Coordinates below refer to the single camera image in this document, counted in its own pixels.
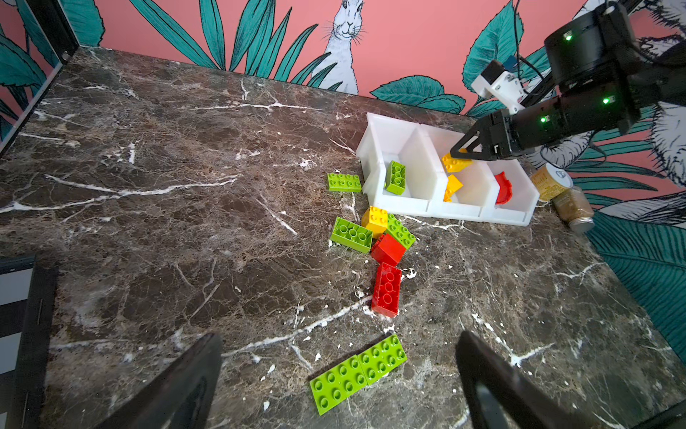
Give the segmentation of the yellow lego brick front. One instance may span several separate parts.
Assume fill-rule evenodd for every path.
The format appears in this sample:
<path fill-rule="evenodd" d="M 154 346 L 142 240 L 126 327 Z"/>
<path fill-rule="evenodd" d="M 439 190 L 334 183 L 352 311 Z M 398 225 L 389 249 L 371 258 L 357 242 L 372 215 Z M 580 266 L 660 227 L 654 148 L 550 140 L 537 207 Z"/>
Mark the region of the yellow lego brick front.
<path fill-rule="evenodd" d="M 464 187 L 464 184 L 462 184 L 462 182 L 460 182 L 460 180 L 457 179 L 455 175 L 449 175 L 447 187 L 445 189 L 443 196 L 443 201 L 450 203 L 452 201 L 453 196 L 455 196 L 455 194 L 458 191 L 460 191 L 462 187 Z"/>

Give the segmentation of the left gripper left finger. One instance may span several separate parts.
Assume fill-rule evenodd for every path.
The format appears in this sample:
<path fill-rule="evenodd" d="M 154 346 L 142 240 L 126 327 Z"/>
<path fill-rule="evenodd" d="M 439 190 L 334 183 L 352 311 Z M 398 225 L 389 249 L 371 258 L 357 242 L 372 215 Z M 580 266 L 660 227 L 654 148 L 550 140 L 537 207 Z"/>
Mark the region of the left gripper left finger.
<path fill-rule="evenodd" d="M 99 428 L 204 428 L 221 369 L 223 342 L 206 334 Z"/>

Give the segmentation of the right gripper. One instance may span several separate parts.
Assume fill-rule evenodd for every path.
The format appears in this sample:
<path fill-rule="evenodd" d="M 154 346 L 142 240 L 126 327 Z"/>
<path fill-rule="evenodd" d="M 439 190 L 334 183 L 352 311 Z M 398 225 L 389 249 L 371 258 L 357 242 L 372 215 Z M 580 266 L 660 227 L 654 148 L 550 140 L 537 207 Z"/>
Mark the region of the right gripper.
<path fill-rule="evenodd" d="M 512 143 L 510 114 L 502 109 L 478 119 L 449 153 L 453 159 L 511 159 L 515 156 Z"/>

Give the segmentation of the white three-compartment bin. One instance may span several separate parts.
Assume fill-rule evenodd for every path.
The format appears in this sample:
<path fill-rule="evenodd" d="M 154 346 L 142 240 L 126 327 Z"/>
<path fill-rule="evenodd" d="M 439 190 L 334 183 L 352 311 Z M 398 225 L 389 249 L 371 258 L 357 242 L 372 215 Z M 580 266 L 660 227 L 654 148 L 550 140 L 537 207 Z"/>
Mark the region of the white three-compartment bin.
<path fill-rule="evenodd" d="M 368 113 L 366 119 L 357 157 L 363 169 L 363 193 L 372 206 L 395 215 L 502 225 L 527 226 L 532 220 L 539 191 L 518 161 L 473 162 L 453 174 L 464 187 L 450 203 L 444 202 L 451 174 L 446 172 L 441 157 L 463 134 L 373 113 Z M 391 161 L 406 167 L 406 190 L 402 196 L 385 189 Z M 507 204 L 497 206 L 499 186 L 495 175 L 502 172 L 512 183 L 514 195 Z"/>

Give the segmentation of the long red lego brick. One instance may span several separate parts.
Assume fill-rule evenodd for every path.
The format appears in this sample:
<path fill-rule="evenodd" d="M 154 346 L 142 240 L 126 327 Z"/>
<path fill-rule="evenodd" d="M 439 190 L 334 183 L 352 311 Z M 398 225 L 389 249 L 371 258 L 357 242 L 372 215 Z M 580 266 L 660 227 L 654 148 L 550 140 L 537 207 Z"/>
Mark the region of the long red lego brick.
<path fill-rule="evenodd" d="M 386 263 L 378 268 L 370 309 L 384 316 L 398 315 L 402 272 Z"/>

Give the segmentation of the long green lego brick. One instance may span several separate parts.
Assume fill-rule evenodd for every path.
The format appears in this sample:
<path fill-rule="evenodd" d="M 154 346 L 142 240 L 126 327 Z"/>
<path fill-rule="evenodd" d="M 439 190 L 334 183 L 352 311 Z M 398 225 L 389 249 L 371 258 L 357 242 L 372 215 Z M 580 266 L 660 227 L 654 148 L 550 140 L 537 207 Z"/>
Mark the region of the long green lego brick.
<path fill-rule="evenodd" d="M 407 362 L 407 354 L 396 334 L 325 371 L 310 381 L 318 414 L 325 415 L 362 389 Z"/>

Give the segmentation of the red arch lego piece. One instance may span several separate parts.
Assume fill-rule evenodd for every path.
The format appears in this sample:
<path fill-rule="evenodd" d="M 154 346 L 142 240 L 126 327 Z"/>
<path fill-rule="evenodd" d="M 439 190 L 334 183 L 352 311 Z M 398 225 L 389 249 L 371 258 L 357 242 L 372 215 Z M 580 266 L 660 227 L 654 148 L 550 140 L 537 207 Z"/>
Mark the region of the red arch lego piece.
<path fill-rule="evenodd" d="M 499 186 L 499 191 L 498 191 L 498 196 L 496 199 L 496 205 L 497 206 L 502 206 L 507 204 L 511 198 L 513 197 L 513 185 L 510 182 L 510 180 L 507 178 L 507 175 L 505 172 L 499 173 L 495 175 L 495 179 L 497 181 L 497 184 Z"/>

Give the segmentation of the small red lego brick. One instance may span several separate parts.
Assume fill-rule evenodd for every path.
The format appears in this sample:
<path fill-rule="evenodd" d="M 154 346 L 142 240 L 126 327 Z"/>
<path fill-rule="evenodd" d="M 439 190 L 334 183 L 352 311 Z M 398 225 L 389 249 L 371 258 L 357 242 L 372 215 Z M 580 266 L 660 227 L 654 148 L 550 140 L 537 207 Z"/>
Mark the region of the small red lego brick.
<path fill-rule="evenodd" d="M 380 264 L 397 267 L 407 249 L 391 235 L 384 233 L 375 241 L 370 250 L 370 256 Z"/>

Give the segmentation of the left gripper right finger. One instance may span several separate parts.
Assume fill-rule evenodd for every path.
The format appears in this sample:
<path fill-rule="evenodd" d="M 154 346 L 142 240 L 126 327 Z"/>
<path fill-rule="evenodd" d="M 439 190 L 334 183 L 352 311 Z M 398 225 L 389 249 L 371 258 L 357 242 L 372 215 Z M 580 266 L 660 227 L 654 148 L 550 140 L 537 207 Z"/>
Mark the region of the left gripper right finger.
<path fill-rule="evenodd" d="M 584 427 L 472 332 L 461 332 L 456 358 L 473 427 L 507 428 L 509 419 L 520 428 Z"/>

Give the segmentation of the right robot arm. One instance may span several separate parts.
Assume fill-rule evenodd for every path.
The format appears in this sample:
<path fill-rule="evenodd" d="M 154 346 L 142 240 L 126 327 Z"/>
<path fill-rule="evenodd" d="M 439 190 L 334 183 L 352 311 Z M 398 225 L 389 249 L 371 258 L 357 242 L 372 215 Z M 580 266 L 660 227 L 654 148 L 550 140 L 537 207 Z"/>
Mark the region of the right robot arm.
<path fill-rule="evenodd" d="M 453 158 L 512 159 L 584 132 L 626 134 L 643 107 L 685 104 L 684 42 L 659 56 L 641 50 L 620 3 L 607 2 L 556 30 L 545 51 L 559 96 L 526 107 L 520 80 L 491 61 L 473 88 L 503 108 L 480 118 L 451 148 Z"/>

